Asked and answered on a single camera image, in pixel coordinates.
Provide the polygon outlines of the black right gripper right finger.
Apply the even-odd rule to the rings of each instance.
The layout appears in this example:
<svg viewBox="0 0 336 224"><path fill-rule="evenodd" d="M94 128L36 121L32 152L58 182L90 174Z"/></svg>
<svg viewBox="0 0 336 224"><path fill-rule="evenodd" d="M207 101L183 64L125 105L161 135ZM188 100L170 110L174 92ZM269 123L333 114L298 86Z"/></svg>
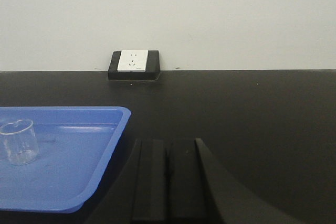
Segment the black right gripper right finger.
<svg viewBox="0 0 336 224"><path fill-rule="evenodd" d="M241 184L200 138L169 151L170 223L299 223Z"/></svg>

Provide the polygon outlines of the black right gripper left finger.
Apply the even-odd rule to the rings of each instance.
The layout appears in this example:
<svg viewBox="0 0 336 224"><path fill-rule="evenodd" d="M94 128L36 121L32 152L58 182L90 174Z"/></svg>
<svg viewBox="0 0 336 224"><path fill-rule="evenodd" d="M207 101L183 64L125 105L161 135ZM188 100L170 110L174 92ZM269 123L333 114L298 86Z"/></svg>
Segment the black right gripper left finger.
<svg viewBox="0 0 336 224"><path fill-rule="evenodd" d="M162 140L136 140L89 223L166 223L166 152Z"/></svg>

